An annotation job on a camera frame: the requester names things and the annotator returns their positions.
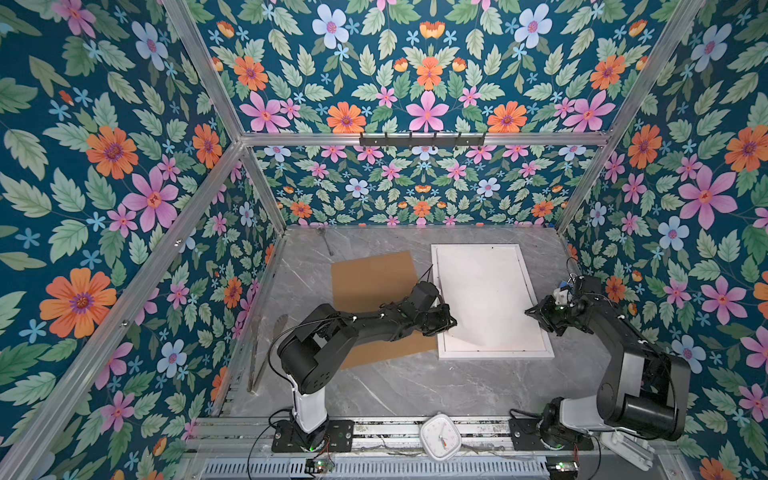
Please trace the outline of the brown backing board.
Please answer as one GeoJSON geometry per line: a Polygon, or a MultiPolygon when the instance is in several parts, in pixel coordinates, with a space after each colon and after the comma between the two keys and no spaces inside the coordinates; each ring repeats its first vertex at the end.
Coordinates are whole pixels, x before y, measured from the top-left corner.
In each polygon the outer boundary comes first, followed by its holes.
{"type": "MultiPolygon", "coordinates": [[[[331,266],[335,309],[350,313],[375,311],[407,297],[417,283],[411,253],[401,251],[334,263],[331,266]]],[[[418,332],[397,342],[375,341],[352,349],[343,370],[437,349],[434,337],[418,332]]]]}

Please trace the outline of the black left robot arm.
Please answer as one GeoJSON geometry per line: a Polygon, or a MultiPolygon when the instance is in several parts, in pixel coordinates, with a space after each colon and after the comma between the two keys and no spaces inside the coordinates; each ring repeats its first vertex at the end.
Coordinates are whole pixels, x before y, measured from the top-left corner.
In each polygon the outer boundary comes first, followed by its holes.
{"type": "Polygon", "coordinates": [[[333,440],[325,387],[352,350],[376,342],[398,342],[418,332],[434,337],[458,325],[450,306],[429,281],[418,282],[398,302],[371,312],[351,313],[324,303],[299,325],[281,334],[280,362],[272,371],[291,386],[293,406],[281,437],[315,452],[333,440]]]}

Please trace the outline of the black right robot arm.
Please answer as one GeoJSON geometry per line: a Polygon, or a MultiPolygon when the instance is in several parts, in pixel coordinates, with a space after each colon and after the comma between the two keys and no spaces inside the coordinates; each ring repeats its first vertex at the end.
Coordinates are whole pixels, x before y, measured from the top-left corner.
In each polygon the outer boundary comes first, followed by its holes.
{"type": "Polygon", "coordinates": [[[683,435],[690,365],[647,340],[601,292],[599,279],[575,277],[525,314],[558,336],[570,328],[594,335],[610,356],[595,394],[557,397],[546,405],[538,423],[545,445],[555,449],[614,431],[647,441],[683,435]]]}

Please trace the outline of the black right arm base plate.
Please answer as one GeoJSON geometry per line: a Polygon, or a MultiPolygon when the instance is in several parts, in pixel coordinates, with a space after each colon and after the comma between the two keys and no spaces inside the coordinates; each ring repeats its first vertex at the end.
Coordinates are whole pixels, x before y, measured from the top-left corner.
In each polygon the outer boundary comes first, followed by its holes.
{"type": "Polygon", "coordinates": [[[510,438],[516,451],[593,451],[593,440],[560,425],[541,426],[534,418],[511,418],[510,438]]]}

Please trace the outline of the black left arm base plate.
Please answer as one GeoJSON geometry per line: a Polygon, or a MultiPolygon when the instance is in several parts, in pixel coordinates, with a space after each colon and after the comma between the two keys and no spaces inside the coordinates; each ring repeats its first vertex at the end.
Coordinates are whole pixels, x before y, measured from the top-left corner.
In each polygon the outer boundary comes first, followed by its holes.
{"type": "Polygon", "coordinates": [[[355,422],[352,420],[326,420],[311,432],[304,432],[297,421],[281,420],[275,427],[271,451],[273,453],[348,453],[352,450],[355,422]]]}

